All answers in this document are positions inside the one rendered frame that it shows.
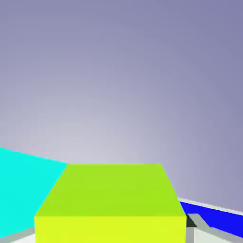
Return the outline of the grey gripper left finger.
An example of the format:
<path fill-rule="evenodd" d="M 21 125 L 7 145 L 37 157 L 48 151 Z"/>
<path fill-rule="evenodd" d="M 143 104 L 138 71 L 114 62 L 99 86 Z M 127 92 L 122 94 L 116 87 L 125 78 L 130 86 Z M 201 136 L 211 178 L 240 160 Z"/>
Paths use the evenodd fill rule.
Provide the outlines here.
<path fill-rule="evenodd" d="M 16 232 L 16 233 L 10 234 L 8 236 L 5 236 L 3 238 L 0 238 L 0 243 L 12 243 L 14 241 L 23 239 L 27 236 L 34 235 L 34 234 L 35 234 L 35 228 L 30 227 L 28 229 L 21 230 L 19 232 Z"/>

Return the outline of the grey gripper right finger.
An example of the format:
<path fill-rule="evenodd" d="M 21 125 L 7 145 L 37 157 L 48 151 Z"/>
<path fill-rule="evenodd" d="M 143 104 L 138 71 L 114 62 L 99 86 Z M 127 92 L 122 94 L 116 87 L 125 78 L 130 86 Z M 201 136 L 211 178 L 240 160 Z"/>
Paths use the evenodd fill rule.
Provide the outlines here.
<path fill-rule="evenodd" d="M 243 238 L 210 227 L 199 214 L 187 214 L 185 243 L 243 243 Z"/>

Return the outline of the small yellow-green cube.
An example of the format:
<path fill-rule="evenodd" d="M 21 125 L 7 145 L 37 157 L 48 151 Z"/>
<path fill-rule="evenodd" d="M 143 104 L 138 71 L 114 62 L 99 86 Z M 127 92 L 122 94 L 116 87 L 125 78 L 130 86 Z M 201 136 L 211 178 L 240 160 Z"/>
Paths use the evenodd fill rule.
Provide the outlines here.
<path fill-rule="evenodd" d="M 68 165 L 35 215 L 36 243 L 186 243 L 160 164 Z"/>

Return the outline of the large blue box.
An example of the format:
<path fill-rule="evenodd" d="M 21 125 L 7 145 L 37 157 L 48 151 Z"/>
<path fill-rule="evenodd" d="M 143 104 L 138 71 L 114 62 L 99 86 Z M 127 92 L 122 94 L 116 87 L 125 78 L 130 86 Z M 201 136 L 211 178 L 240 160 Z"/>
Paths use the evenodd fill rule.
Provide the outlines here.
<path fill-rule="evenodd" d="M 243 215 L 182 201 L 180 203 L 186 214 L 199 214 L 210 227 L 243 238 Z"/>

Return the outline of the large cyan box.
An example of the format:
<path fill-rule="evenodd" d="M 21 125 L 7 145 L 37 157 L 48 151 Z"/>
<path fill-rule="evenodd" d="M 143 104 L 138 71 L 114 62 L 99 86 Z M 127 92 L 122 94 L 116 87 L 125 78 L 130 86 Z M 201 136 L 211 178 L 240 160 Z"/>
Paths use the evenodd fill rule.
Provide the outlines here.
<path fill-rule="evenodd" d="M 66 163 L 0 148 L 0 239 L 34 227 Z"/>

